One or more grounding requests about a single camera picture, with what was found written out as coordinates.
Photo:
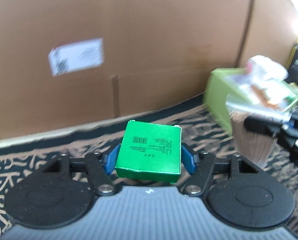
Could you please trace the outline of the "brown bristle brush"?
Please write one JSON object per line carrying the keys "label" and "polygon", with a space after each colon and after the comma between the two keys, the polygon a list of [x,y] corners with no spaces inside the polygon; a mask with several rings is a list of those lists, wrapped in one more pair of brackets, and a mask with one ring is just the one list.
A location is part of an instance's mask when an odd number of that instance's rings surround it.
{"label": "brown bristle brush", "polygon": [[233,95],[227,96],[225,106],[238,153],[258,167],[264,168],[277,143],[268,128],[271,125],[281,128],[282,124],[290,120],[291,114],[262,105],[252,105]]}

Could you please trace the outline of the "small green box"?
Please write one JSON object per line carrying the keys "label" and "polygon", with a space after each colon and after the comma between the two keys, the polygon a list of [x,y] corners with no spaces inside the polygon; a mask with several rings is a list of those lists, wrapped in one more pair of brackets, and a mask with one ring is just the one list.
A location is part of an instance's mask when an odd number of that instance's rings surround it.
{"label": "small green box", "polygon": [[117,156],[121,178],[174,184],[181,175],[182,128],[130,120]]}

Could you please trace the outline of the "white work gloves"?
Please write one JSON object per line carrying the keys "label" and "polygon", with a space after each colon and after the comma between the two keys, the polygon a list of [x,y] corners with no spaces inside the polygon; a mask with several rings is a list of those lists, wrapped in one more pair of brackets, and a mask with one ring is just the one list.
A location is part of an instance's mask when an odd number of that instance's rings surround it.
{"label": "white work gloves", "polygon": [[284,66],[263,55],[251,57],[244,67],[251,83],[257,85],[262,85],[271,79],[283,81],[289,75]]}

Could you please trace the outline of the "light green open box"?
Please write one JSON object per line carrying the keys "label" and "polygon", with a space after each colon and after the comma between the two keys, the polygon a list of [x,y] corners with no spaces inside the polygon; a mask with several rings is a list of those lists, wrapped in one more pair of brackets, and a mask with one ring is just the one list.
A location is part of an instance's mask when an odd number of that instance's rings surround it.
{"label": "light green open box", "polygon": [[247,73],[245,68],[218,68],[207,82],[204,103],[217,123],[232,133],[230,112],[235,104],[269,113],[289,112],[298,104],[298,87],[283,78],[285,70]]}

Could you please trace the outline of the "white shipping label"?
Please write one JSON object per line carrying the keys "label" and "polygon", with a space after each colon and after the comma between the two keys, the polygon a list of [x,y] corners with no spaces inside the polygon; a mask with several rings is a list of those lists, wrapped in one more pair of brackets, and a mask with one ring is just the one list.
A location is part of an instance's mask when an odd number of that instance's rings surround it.
{"label": "white shipping label", "polygon": [[53,48],[48,54],[53,76],[99,67],[104,63],[103,38]]}

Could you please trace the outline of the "large cardboard backdrop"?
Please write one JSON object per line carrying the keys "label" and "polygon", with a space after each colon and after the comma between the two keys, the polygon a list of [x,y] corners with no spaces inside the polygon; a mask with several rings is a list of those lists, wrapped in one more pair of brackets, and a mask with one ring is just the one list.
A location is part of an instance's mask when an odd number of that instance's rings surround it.
{"label": "large cardboard backdrop", "polygon": [[[0,139],[164,108],[255,55],[286,64],[290,0],[0,0]],[[53,76],[50,51],[103,38],[104,63]]]}

